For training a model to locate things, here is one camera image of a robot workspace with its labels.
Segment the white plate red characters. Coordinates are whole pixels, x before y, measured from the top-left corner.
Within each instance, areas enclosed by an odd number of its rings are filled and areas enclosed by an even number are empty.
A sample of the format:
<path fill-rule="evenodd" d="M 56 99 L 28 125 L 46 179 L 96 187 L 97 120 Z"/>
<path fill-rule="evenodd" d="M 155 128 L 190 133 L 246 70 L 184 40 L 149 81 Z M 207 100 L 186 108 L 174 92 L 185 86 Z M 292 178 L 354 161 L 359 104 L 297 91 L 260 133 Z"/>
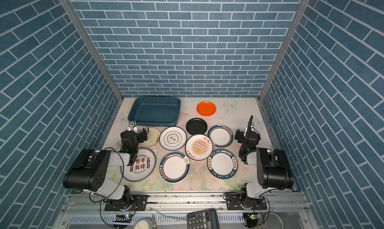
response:
<path fill-rule="evenodd" d="M 139 148 L 138 157 L 131 166 L 121 167 L 123 178 L 129 182 L 140 182 L 147 178 L 155 169 L 156 156 L 148 148 Z"/>

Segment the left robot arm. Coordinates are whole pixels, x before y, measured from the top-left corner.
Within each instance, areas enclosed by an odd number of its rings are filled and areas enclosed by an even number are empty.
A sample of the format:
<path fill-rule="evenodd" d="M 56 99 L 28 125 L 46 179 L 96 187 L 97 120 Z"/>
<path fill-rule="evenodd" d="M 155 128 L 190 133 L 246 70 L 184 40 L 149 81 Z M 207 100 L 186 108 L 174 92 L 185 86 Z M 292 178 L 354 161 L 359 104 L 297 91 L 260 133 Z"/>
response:
<path fill-rule="evenodd" d="M 148 139 L 148 130 L 137 133 L 126 130 L 121 133 L 121 149 L 107 147 L 103 150 L 83 149 L 64 176 L 63 186 L 66 189 L 88 191 L 105 200 L 121 201 L 130 204 L 130 189 L 121 183 L 107 178 L 110 166 L 132 166 L 138 157 L 139 144 Z"/>

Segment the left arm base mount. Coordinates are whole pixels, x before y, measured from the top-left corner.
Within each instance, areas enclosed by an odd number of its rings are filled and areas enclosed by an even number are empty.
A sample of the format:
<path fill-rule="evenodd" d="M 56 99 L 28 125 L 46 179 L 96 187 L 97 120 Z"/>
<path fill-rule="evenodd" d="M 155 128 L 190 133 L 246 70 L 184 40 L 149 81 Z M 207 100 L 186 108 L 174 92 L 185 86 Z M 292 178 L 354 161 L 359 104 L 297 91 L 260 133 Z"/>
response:
<path fill-rule="evenodd" d="M 148 202 L 148 195 L 123 196 L 120 200 L 106 200 L 106 212 L 134 212 L 144 211 Z"/>

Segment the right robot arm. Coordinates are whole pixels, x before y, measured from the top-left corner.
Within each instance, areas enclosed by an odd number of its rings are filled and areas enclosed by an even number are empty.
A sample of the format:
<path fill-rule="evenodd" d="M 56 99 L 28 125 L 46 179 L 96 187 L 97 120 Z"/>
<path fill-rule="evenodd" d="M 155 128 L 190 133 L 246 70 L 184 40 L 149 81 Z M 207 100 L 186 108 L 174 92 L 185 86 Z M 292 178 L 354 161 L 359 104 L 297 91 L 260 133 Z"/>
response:
<path fill-rule="evenodd" d="M 242 188 L 241 200 L 260 200 L 271 191 L 292 189 L 294 177 L 285 151 L 259 147 L 261 136 L 249 127 L 245 132 L 236 131 L 235 140 L 241 144 L 239 159 L 256 167 L 257 180 Z"/>

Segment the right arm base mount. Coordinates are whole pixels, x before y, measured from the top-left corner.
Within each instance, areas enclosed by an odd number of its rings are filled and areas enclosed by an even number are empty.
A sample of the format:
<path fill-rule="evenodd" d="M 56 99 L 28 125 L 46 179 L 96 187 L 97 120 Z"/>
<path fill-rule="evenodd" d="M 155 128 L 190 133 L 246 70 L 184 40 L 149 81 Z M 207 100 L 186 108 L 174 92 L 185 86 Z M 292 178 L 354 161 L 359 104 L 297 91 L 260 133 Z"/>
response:
<path fill-rule="evenodd" d="M 252 199 L 245 193 L 226 192 L 223 194 L 229 211 L 239 210 L 266 210 L 267 205 L 264 199 Z"/>

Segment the white plate green red rim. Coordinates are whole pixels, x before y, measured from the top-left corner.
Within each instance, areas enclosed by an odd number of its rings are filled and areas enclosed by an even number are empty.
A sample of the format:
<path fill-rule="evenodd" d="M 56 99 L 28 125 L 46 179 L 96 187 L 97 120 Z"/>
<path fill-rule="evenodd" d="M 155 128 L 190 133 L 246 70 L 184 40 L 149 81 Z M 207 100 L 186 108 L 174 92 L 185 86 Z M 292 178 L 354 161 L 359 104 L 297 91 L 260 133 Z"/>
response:
<path fill-rule="evenodd" d="M 228 147 L 234 141 L 232 130 L 221 124 L 211 126 L 207 131 L 207 136 L 216 148 Z"/>

